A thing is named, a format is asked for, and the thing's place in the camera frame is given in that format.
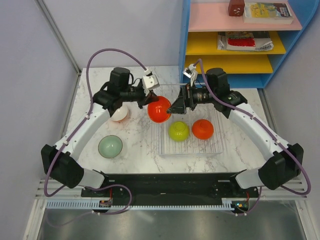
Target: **light green bowl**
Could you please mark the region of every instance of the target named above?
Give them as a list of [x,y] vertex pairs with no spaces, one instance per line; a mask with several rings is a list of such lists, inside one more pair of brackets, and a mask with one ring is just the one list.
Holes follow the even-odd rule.
[[183,121],[175,121],[170,125],[168,134],[172,140],[182,142],[189,137],[189,127]]
[[105,136],[98,145],[100,155],[106,159],[112,159],[121,153],[123,143],[121,139],[115,135]]

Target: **wire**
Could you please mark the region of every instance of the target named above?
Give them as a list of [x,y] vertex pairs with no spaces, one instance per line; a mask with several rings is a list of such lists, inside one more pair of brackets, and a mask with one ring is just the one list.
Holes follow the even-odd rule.
[[[93,95],[92,95],[92,90],[91,90],[91,87],[90,87],[90,81],[89,81],[89,69],[90,69],[90,64],[92,62],[92,60],[95,58],[95,56],[97,56],[98,54],[100,53],[103,53],[103,52],[109,52],[109,51],[113,51],[113,52],[118,52],[118,53],[122,53],[122,54],[125,54],[127,55],[128,57],[132,58],[133,60],[135,60],[145,71],[147,70],[147,68],[137,59],[135,58],[133,55],[131,55],[130,53],[126,52],[126,51],[123,51],[123,50],[120,50],[120,49],[117,49],[117,48],[104,48],[104,49],[101,49],[99,51],[96,51],[89,59],[87,65],[86,65],[86,70],[85,70],[85,77],[86,77],[86,85],[88,87],[88,92],[89,92],[89,97],[90,97],[90,108],[89,108],[89,111],[88,111],[88,116],[90,116],[91,112],[92,112],[92,109],[94,107],[94,100],[93,100]],[[84,118],[80,123],[79,125],[74,129],[74,131],[70,134],[70,136],[66,139],[66,142],[70,142],[70,140],[72,139],[72,137],[76,134],[76,132],[81,128],[81,126],[86,122],[86,120],[89,119],[89,118]],[[61,145],[61,147],[58,149],[58,152],[55,154],[50,166],[49,166],[49,169],[46,173],[46,176],[45,176],[45,180],[44,180],[44,195],[48,198],[54,196],[56,193],[58,193],[61,189],[63,189],[65,187],[65,185],[62,185],[61,187],[59,187],[56,191],[54,191],[53,193],[48,193],[48,182],[49,182],[49,177],[50,177],[50,174],[52,172],[52,169],[54,168],[54,165],[60,155],[60,153],[63,151],[63,149],[66,147],[67,144],[63,143]]]
[[202,77],[203,77],[203,81],[205,83],[205,86],[206,88],[208,89],[209,93],[211,94],[211,96],[214,98],[214,100],[216,100],[218,103],[228,107],[228,108],[231,108],[231,109],[234,109],[234,110],[238,110],[239,112],[243,113],[243,114],[246,114],[247,116],[249,116],[251,119],[255,120],[268,134],[269,136],[274,140],[274,142],[276,144],[279,145],[279,147],[286,153],[289,155],[290,158],[292,158],[292,160],[295,162],[295,164],[298,166],[298,168],[301,170],[305,180],[306,180],[306,184],[307,184],[307,189],[306,191],[304,192],[299,192],[299,191],[295,191],[293,189],[290,189],[286,186],[283,186],[281,185],[281,187],[293,194],[297,194],[297,195],[300,195],[300,196],[304,196],[304,195],[307,195],[311,192],[311,181],[310,181],[310,178],[306,172],[306,170],[302,167],[301,163],[298,161],[298,159],[291,153],[289,152],[289,150],[287,148],[285,148],[285,146],[282,145],[282,143],[280,143],[278,141],[278,139],[276,138],[276,136],[269,130],[269,128],[262,122],[260,121],[259,119],[257,119],[256,117],[254,117],[254,115],[252,115],[250,112],[247,112],[241,108],[238,108],[236,106],[232,106],[224,101],[221,101],[211,90],[209,84],[208,84],[208,80],[206,78],[206,75],[205,75],[205,71],[204,71],[204,65],[203,65],[203,62],[202,62],[202,59],[199,58],[195,64],[193,64],[194,66],[196,66],[198,63],[200,63],[200,68],[201,68],[201,74],[202,74]]
[[241,212],[243,212],[243,213],[247,213],[248,211],[249,211],[249,209],[250,209],[250,202],[248,201],[248,210],[247,211],[245,211],[245,210],[242,210],[240,207],[238,207],[238,206],[236,206],[236,208],[237,209],[239,209]]
[[109,189],[109,188],[114,188],[114,187],[120,187],[120,188],[124,188],[125,190],[127,190],[128,193],[129,193],[129,196],[130,196],[129,202],[121,210],[114,211],[114,212],[104,212],[104,213],[101,212],[100,213],[101,215],[115,215],[115,214],[120,214],[120,213],[123,213],[124,211],[126,211],[126,209],[130,206],[130,204],[132,202],[132,193],[131,193],[130,189],[127,188],[125,185],[122,185],[122,184],[113,184],[113,185],[105,186],[105,187],[102,187],[102,188],[93,188],[93,187],[89,187],[89,186],[85,187],[86,189],[90,189],[90,190],[94,190],[94,191],[103,191],[103,190],[106,190],[106,189]]
[[[128,191],[129,193],[129,196],[130,196],[130,199],[129,199],[129,202],[128,204],[122,208],[121,210],[118,210],[118,211],[114,211],[114,212],[100,212],[100,213],[97,213],[98,215],[116,215],[116,214],[120,214],[120,213],[123,213],[127,210],[127,208],[130,206],[131,202],[132,202],[132,193],[131,191],[129,190],[129,188],[127,188],[125,185],[122,185],[122,184],[112,184],[112,185],[109,185],[109,186],[105,186],[105,187],[102,187],[102,188],[93,188],[93,187],[88,187],[86,186],[87,189],[90,189],[90,190],[94,190],[94,191],[103,191],[103,190],[106,190],[106,189],[110,189],[110,193],[112,192],[112,188],[114,187],[120,187],[120,188],[124,188],[125,190]],[[94,210],[92,211],[87,211],[85,213],[82,213],[80,214],[79,216],[76,216],[75,218],[63,223],[63,224],[59,224],[59,225],[55,225],[55,224],[52,224],[50,221],[49,221],[49,218],[48,218],[48,214],[46,214],[45,216],[45,221],[48,223],[48,225],[50,227],[53,227],[53,228],[61,228],[65,225],[68,225],[69,223],[72,223],[74,222],[75,220],[78,220],[86,215],[89,215],[89,214],[93,214],[93,213],[96,213]]]
[[140,81],[142,80],[142,78],[139,78],[139,77],[138,77],[138,78],[136,78],[136,79],[133,81],[133,83],[131,84],[131,86],[133,86],[133,85],[136,83],[136,81],[137,81],[138,79],[139,79]]
[[232,215],[235,215],[235,216],[246,216],[248,213],[250,213],[253,209],[255,209],[255,207],[258,205],[258,202],[261,198],[261,193],[262,193],[262,186],[259,188],[259,195],[258,195],[258,198],[256,199],[256,201],[254,202],[252,208],[248,209],[248,211],[244,212],[244,213],[237,213],[237,214],[234,214],[232,212],[226,212],[227,214],[232,214]]
[[250,195],[249,195],[249,192],[246,191],[246,200],[245,200],[245,204],[249,202],[249,199],[250,199]]
[[133,82],[134,82],[134,75],[130,72],[129,73],[130,74],[130,76],[131,76],[131,85],[133,84]]
[[201,84],[201,82],[198,79],[196,79],[195,81],[198,82],[200,86],[202,86],[202,87],[205,86],[205,85]]

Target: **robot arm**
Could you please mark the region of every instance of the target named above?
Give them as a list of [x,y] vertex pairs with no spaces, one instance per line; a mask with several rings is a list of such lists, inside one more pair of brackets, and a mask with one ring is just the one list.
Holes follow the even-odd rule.
[[[110,74],[110,80],[93,96],[90,116],[87,111],[79,122],[54,146],[45,145],[42,148],[41,157],[44,172],[47,174],[58,149],[61,149],[64,144],[65,147],[59,154],[50,177],[69,188],[78,185],[99,188],[105,179],[104,175],[94,170],[82,168],[77,160],[94,133],[122,106],[123,102],[137,102],[138,107],[142,109],[143,106],[158,100],[153,92],[153,89],[159,86],[158,79],[148,69],[145,74],[146,76],[137,86],[132,86],[129,84],[130,71],[122,67],[114,68]],[[83,119],[86,119],[85,122],[67,142]]]
[[[188,77],[196,76],[194,66],[185,70]],[[244,170],[235,174],[230,181],[236,188],[248,189],[250,187],[266,186],[271,190],[275,190],[281,185],[300,174],[300,169],[291,157],[279,146],[282,144],[292,153],[299,163],[302,163],[304,150],[299,144],[290,145],[286,140],[279,137],[272,131],[268,125],[255,115],[252,107],[248,104],[239,92],[230,90],[227,74],[221,68],[212,68],[206,72],[206,77],[210,89],[218,99],[237,107],[231,109],[220,102],[216,101],[209,93],[208,89],[203,86],[197,88],[193,85],[194,80],[180,89],[178,98],[168,109],[171,114],[186,114],[187,108],[192,111],[197,104],[214,104],[215,109],[222,113],[227,119],[238,125],[252,140],[252,142],[261,151],[266,163],[259,168]],[[241,112],[241,110],[251,113],[253,116]],[[275,142],[266,132],[266,129],[277,138]]]

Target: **book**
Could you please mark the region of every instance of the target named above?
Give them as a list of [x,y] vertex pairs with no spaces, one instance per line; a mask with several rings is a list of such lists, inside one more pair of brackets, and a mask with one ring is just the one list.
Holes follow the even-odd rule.
[[294,20],[286,3],[271,2],[246,2],[242,17],[251,24],[291,24]]
[[[237,46],[235,46],[236,36],[240,40],[240,44],[236,44]],[[270,51],[273,48],[274,44],[268,31],[218,32],[218,50],[262,52]]]
[[256,49],[254,35],[248,31],[227,31],[225,33],[227,50],[248,50]]

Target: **transparent container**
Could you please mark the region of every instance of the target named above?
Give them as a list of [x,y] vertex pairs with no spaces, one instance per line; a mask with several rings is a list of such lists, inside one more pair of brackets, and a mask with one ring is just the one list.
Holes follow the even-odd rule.
[[[173,103],[180,91],[182,84],[161,85],[154,92],[158,96],[166,97]],[[213,124],[213,136],[207,140],[196,138],[192,133],[192,125],[199,119],[206,119]],[[176,121],[183,121],[189,127],[189,137],[185,141],[173,141],[168,130],[170,125]],[[169,120],[161,124],[153,124],[156,128],[159,155],[165,156],[214,156],[223,152],[221,113],[217,112],[213,104],[198,104],[194,111],[187,109],[186,114],[172,114]]]

